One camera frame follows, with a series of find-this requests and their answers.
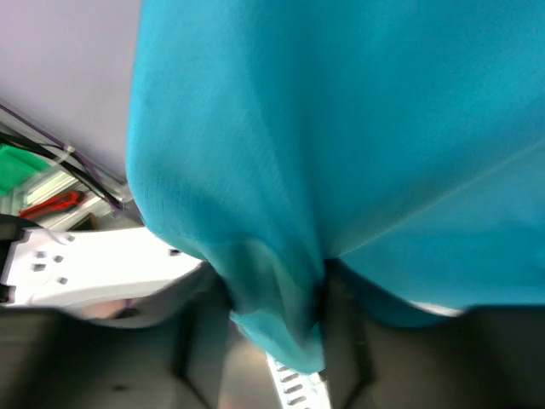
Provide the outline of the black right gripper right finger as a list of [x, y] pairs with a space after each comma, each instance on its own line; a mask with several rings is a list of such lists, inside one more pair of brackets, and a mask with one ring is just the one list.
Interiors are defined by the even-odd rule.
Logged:
[[478, 307], [393, 326], [387, 313], [419, 311], [342, 262], [325, 271], [318, 311], [332, 407], [543, 407], [543, 307]]

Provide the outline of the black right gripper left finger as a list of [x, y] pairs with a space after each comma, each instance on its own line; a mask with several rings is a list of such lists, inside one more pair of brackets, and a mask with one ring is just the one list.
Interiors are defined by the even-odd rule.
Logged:
[[267, 361], [235, 332], [209, 266], [125, 318], [1, 311], [4, 408], [277, 408]]

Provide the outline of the teal blue t shirt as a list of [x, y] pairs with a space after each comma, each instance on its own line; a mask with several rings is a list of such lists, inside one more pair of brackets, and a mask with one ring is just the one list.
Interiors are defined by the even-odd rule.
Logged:
[[544, 301], [541, 1], [145, 1], [129, 188], [226, 281], [244, 334], [323, 369], [324, 261], [431, 322]]

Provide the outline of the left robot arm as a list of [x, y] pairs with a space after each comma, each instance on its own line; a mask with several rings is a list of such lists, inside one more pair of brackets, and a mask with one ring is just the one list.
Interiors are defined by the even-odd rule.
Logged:
[[1, 226], [1, 304], [82, 308], [149, 296], [195, 271], [201, 261], [147, 228], [52, 232]]

